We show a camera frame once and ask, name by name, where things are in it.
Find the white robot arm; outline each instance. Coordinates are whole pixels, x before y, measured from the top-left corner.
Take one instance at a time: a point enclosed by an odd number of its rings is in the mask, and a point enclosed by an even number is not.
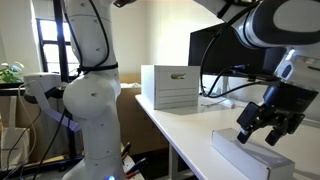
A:
[[[320,59],[319,0],[264,0],[259,3],[255,0],[194,1],[224,21],[234,21],[230,24],[247,46],[285,46],[295,49],[295,54],[288,51],[294,57]],[[131,2],[134,0],[65,0],[62,3],[66,6],[66,19],[70,22],[72,47],[84,72],[84,76],[67,86],[63,101],[82,129],[85,148],[84,159],[63,180],[126,179],[116,111],[116,99],[121,89],[113,52],[110,6],[114,3],[122,7]],[[254,7],[234,20],[234,16],[248,6]],[[312,73],[319,73],[318,61],[312,62],[316,62],[311,66]],[[286,68],[280,66],[278,76],[289,81],[291,76],[281,77],[292,74],[293,68],[289,68],[291,74],[284,73],[288,71]],[[243,129],[239,139],[243,143],[252,132],[266,125],[274,126],[267,140],[271,145],[286,133],[293,133],[304,117],[304,110],[318,94],[292,83],[279,82],[279,86],[268,88],[263,106],[249,104],[239,117],[238,122]]]
[[[248,47],[287,48],[274,73],[279,78],[278,85],[268,87],[262,106],[249,103],[238,118],[242,128],[238,139],[246,143],[254,131],[265,126],[273,126],[266,138],[270,145],[287,133],[294,133],[317,96],[316,89],[320,89],[320,1],[195,1],[226,22],[242,13],[230,25]]]
[[[24,76],[26,84],[25,99],[29,103],[37,103],[41,111],[56,121],[60,121],[62,114],[50,107],[47,97],[57,91],[61,87],[60,75],[55,73],[31,73]],[[67,117],[63,117],[61,124],[69,127],[72,131],[80,130],[80,127],[74,121],[69,121]]]

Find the white box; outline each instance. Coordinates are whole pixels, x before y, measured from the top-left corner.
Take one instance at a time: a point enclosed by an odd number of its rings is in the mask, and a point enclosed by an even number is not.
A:
[[[154,109],[195,106],[199,66],[141,66],[141,94]]]
[[[252,140],[241,144],[238,132],[222,129],[212,133],[212,146],[250,179],[292,179],[295,163]]]

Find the white wall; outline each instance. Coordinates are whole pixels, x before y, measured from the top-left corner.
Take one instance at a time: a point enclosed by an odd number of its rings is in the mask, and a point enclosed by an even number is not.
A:
[[[111,8],[113,44],[120,74],[140,73],[141,65],[148,63],[147,8],[143,0],[123,8]]]
[[[0,30],[6,61],[21,62],[25,73],[40,71],[32,20],[30,0],[0,1]]]
[[[154,0],[149,3],[149,63],[187,65],[190,32],[221,23],[192,0]]]

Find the window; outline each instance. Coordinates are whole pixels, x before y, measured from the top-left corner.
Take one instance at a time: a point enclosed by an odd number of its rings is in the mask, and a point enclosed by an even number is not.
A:
[[[56,23],[52,20],[37,19],[37,26],[43,70],[44,72],[60,73]],[[79,62],[72,51],[70,29],[67,23],[63,23],[63,31],[66,42],[69,76],[76,76]]]

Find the black monitor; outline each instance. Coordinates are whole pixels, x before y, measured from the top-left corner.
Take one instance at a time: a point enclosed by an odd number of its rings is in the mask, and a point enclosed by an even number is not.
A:
[[[224,26],[224,23],[205,28],[190,34],[189,66],[200,66],[204,52],[213,36]],[[228,28],[208,53],[204,65],[204,74],[216,75],[224,68],[235,65],[249,65],[244,72],[229,71],[224,76],[246,77],[271,76],[280,63],[285,48],[250,49],[244,46],[235,30]]]

